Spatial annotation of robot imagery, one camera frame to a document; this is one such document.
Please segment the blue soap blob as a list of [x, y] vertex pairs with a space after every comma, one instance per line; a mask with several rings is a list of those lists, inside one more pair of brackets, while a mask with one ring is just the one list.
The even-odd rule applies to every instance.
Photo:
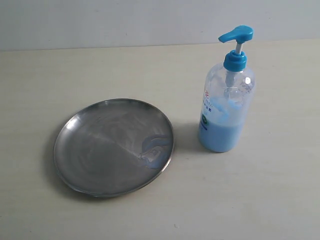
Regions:
[[149, 169], [160, 169], [168, 162], [174, 147], [174, 140], [169, 135], [148, 136], [141, 145], [138, 165]]

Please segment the clear blue pump soap bottle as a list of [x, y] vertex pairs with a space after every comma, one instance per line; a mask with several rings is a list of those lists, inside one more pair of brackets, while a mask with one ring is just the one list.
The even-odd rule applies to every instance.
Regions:
[[253, 34], [251, 27], [240, 25], [221, 35], [221, 43], [235, 40], [236, 47], [206, 75], [198, 138], [205, 148], [216, 153], [236, 146], [255, 93], [255, 74], [247, 67], [247, 56], [242, 50]]

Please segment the round stainless steel plate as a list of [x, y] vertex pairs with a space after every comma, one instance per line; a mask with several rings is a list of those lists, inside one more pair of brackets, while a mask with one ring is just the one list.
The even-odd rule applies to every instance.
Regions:
[[[153, 135], [173, 138], [163, 168], [138, 165], [142, 142]], [[94, 103], [72, 116], [53, 147], [57, 175], [72, 190], [98, 198], [135, 192], [154, 181], [169, 165], [175, 148], [168, 117], [147, 102], [115, 98]]]

